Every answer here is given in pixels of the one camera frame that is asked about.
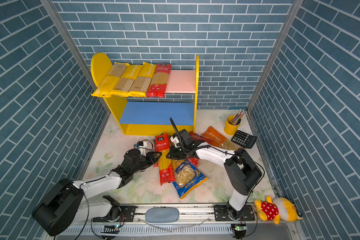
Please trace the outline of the yellow spaghetti bag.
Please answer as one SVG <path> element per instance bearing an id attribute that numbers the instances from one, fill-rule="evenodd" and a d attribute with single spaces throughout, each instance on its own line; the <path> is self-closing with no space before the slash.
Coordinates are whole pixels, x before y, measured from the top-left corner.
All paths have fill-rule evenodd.
<path id="1" fill-rule="evenodd" d="M 115 87 L 111 90 L 111 95 L 128 97 L 128 93 L 142 67 L 142 65 L 128 65 Z"/>
<path id="2" fill-rule="evenodd" d="M 110 98 L 111 90 L 115 87 L 129 64 L 114 63 L 109 72 L 101 81 L 97 89 L 92 93 L 93 97 Z"/>
<path id="3" fill-rule="evenodd" d="M 145 98 L 154 76 L 156 65 L 143 63 L 135 82 L 128 92 L 129 97 Z"/>

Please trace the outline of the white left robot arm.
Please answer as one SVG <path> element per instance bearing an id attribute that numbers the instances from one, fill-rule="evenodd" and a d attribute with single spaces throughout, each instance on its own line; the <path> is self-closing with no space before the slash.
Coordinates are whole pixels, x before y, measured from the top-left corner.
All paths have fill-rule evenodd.
<path id="1" fill-rule="evenodd" d="M 161 155 L 160 152 L 142 154 L 138 149 L 131 149 L 124 155 L 124 161 L 106 175 L 73 182 L 62 179 L 34 208 L 32 217 L 50 236 L 62 233 L 72 223 L 92 218 L 122 221 L 119 202 L 105 192 L 127 185 L 135 173 L 153 166 Z M 89 202 L 99 194 L 103 194 L 102 198 Z"/>

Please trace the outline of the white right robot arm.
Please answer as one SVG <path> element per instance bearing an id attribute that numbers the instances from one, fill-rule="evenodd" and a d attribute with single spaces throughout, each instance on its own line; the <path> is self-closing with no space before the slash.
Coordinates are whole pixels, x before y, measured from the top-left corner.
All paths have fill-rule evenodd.
<path id="1" fill-rule="evenodd" d="M 171 137 L 174 146 L 167 155 L 172 160 L 197 158 L 207 160 L 225 168 L 234 192 L 227 203 L 229 216 L 233 220 L 243 217 L 248 197 L 264 177 L 264 168 L 252 160 L 246 150 L 229 151 L 209 145 L 202 140 L 194 140 L 187 130 L 179 131 L 170 118 L 175 130 Z"/>

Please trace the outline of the red spaghetti bag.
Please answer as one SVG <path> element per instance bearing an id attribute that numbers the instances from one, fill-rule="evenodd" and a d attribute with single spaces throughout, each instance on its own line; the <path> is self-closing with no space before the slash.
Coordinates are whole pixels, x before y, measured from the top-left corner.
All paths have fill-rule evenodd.
<path id="1" fill-rule="evenodd" d="M 157 152 L 160 152 L 162 154 L 158 160 L 158 167 L 160 174 L 160 183 L 161 185 L 163 185 L 164 183 L 170 183 L 176 180 L 171 165 L 171 160 L 167 158 L 167 154 L 170 151 L 168 134 L 165 133 L 157 136 L 155 137 L 155 140 L 156 150 Z"/>
<path id="2" fill-rule="evenodd" d="M 164 98 L 172 65 L 157 64 L 147 97 Z"/>

